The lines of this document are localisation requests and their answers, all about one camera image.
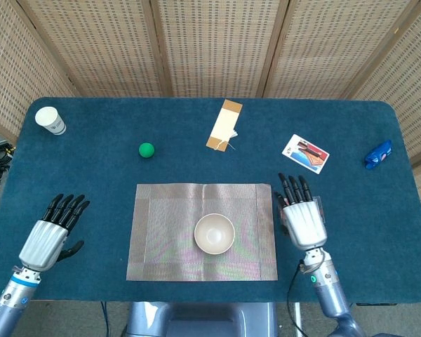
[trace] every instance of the blue toy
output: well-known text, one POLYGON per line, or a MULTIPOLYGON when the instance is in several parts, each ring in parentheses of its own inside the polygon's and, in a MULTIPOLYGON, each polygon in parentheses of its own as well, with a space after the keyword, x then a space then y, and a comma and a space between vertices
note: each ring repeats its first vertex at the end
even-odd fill
POLYGON ((377 146, 373 151, 368 153, 365 157, 365 167, 368 170, 376 167, 381 161, 384 161, 392 153, 392 142, 387 140, 386 142, 377 146))

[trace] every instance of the white paper cup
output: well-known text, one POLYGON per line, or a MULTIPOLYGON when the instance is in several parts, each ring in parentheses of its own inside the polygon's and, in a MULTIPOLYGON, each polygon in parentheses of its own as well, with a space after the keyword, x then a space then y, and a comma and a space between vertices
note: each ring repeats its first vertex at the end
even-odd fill
POLYGON ((53 135, 62 135, 67 127, 54 107, 43 107, 36 112, 36 123, 49 130, 53 135))

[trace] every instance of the blue ring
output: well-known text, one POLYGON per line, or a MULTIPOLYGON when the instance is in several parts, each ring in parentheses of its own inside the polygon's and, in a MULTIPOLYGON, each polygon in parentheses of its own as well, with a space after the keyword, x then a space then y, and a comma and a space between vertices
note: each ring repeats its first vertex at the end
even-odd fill
POLYGON ((11 276, 11 281, 14 281, 15 283, 21 284, 23 286, 30 286, 32 288, 36 288, 38 286, 37 283, 23 281, 23 280, 18 279, 17 277, 14 277, 14 276, 11 276))

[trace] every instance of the table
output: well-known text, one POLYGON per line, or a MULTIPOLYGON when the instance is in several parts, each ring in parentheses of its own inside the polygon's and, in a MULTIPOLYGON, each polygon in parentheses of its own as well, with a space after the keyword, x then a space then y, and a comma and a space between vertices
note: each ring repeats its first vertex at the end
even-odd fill
MULTIPOLYGON (((42 274, 39 299, 283 301, 303 257, 274 212, 277 282, 127 282, 138 183, 267 183, 306 177, 322 200, 328 241, 348 301, 421 301, 421 205, 393 109, 381 102, 233 99, 243 104, 226 152, 205 146, 223 99, 42 98, 29 108, 0 203, 0 293, 34 222, 60 192, 91 205, 69 237, 86 242, 42 274), (54 136, 34 122, 54 106, 67 125, 54 136), (298 134, 330 153, 321 174, 285 158, 298 134), (372 171, 364 156, 386 139, 393 153, 372 171), (138 145, 151 142, 151 159, 138 145)), ((291 296, 316 300, 302 275, 291 296)))

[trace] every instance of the floor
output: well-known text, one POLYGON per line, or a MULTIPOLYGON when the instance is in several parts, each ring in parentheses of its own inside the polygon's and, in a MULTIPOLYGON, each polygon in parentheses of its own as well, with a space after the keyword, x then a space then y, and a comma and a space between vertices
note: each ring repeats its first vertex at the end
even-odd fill
MULTIPOLYGON (((6 178, 0 187, 0 197, 6 178)), ((108 303, 110 336, 119 337, 128 317, 129 303, 108 303)), ((279 337, 296 336, 286 306, 277 304, 279 337)), ((317 303, 302 303, 303 329, 309 337, 327 336, 335 322, 321 313, 317 303)), ((405 337, 421 337, 421 303, 384 307, 352 307, 354 317, 369 336, 387 332, 405 337)), ((20 320, 14 337, 96 337, 106 328, 99 303, 82 301, 37 301, 31 303, 20 320)))

